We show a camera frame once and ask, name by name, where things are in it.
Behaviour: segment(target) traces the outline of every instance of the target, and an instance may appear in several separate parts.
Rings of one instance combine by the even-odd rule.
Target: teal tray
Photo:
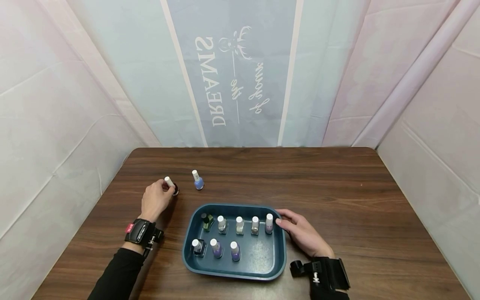
[[[203,229],[202,213],[211,214],[214,223],[210,232]],[[274,216],[274,229],[272,234],[265,233],[265,219],[267,214]],[[223,216],[228,222],[226,235],[218,232],[216,218]],[[244,219],[243,235],[236,234],[236,218]],[[258,236],[250,234],[252,217],[260,219]],[[185,241],[183,242],[182,260],[187,269],[194,273],[251,279],[273,280],[280,276],[287,263],[287,248],[285,233],[275,224],[275,219],[280,215],[270,207],[239,205],[239,204],[205,204],[200,206],[192,215],[188,225]],[[192,240],[202,239],[207,247],[204,257],[193,254]],[[223,246],[223,256],[219,259],[213,257],[210,240],[216,239]],[[240,246],[240,261],[234,262],[231,258],[230,243],[236,241]]]

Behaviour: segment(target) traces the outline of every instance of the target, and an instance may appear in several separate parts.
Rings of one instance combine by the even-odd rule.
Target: black bottle cap
[[[210,219],[208,218],[206,213],[203,213],[200,217],[203,219],[205,224],[210,223]]]

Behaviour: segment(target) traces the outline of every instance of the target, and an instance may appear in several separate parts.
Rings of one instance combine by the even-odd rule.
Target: red label
[[[126,233],[130,233],[130,231],[132,230],[133,228],[133,223],[131,223],[130,225],[127,226],[127,229],[125,229],[125,232]]]

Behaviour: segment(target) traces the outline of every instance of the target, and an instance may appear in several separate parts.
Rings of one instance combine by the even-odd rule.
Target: black sleeve
[[[143,255],[120,248],[96,282],[88,300],[127,300],[144,261]]]

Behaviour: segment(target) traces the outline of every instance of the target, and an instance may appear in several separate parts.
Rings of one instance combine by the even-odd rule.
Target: lavender nail polish bottle
[[[237,262],[240,260],[240,247],[237,242],[233,241],[230,243],[230,248],[232,249],[232,260]]]
[[[265,233],[272,234],[273,231],[273,215],[267,214],[267,220],[265,221]]]
[[[223,247],[219,241],[215,239],[210,240],[210,246],[212,246],[213,256],[215,258],[220,258],[223,255]]]
[[[193,179],[195,180],[194,184],[195,184],[195,188],[197,190],[201,190],[204,188],[204,180],[202,179],[202,177],[200,177],[200,175],[198,175],[198,172],[197,170],[193,170],[192,171],[192,175],[193,175]]]

